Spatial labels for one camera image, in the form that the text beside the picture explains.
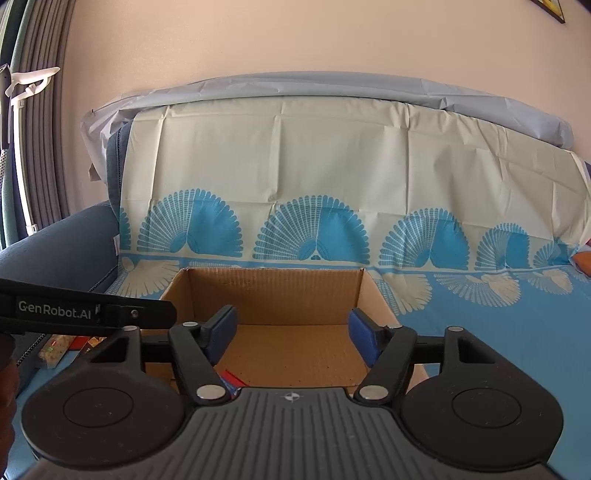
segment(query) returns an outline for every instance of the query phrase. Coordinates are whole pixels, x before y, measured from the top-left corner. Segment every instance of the blue gripper pad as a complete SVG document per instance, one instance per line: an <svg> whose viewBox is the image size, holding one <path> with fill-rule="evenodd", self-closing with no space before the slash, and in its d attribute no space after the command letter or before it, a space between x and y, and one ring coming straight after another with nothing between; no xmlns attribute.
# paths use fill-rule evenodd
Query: blue gripper pad
<svg viewBox="0 0 591 480"><path fill-rule="evenodd" d="M210 364L216 365L230 342L236 335L238 328L238 313L231 305L218 310L207 322L201 326L200 337L205 357Z"/></svg>
<svg viewBox="0 0 591 480"><path fill-rule="evenodd" d="M365 365L373 367L382 353L385 342L384 329L369 318L361 309L349 313L349 338L363 358Z"/></svg>

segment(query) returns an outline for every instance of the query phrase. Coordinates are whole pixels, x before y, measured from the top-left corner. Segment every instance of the blue sofa armrest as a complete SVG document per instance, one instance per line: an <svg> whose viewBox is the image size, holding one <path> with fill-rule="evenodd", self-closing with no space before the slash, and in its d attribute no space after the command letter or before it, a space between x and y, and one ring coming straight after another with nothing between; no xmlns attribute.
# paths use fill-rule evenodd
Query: blue sofa armrest
<svg viewBox="0 0 591 480"><path fill-rule="evenodd" d="M103 293L117 276L118 232L111 206L94 205L0 252L0 278ZM39 333L15 335L21 390L35 373L45 339Z"/></svg>

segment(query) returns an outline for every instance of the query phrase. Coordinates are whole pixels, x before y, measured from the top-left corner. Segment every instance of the hand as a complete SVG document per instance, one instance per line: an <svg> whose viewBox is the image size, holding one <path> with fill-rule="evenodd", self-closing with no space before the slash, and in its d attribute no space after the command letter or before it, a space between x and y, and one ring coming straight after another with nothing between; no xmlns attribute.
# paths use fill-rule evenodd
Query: hand
<svg viewBox="0 0 591 480"><path fill-rule="evenodd" d="M18 370L11 361L0 371L0 473L8 463L8 452L14 442L12 418L17 410L15 395L18 389Z"/></svg>

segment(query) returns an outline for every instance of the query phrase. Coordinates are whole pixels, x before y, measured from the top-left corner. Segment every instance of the circular black disc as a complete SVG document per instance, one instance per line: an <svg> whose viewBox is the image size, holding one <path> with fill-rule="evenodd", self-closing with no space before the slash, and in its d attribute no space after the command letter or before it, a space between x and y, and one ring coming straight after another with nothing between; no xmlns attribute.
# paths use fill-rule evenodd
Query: circular black disc
<svg viewBox="0 0 591 480"><path fill-rule="evenodd" d="M466 469L507 471L546 460L562 431L554 397L530 379L478 369L416 385L401 417L435 458Z"/></svg>
<svg viewBox="0 0 591 480"><path fill-rule="evenodd" d="M23 408L22 429L33 450L52 462L104 468L155 452L183 417L180 397L165 383L94 365L39 389Z"/></svg>

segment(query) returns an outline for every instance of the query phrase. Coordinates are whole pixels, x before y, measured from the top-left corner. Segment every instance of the white tag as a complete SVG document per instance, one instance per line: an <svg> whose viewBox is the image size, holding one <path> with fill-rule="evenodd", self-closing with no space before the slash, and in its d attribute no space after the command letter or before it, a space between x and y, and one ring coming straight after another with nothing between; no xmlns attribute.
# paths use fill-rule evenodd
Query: white tag
<svg viewBox="0 0 591 480"><path fill-rule="evenodd" d="M115 255L119 256L119 234L113 237L113 243L115 244Z"/></svg>

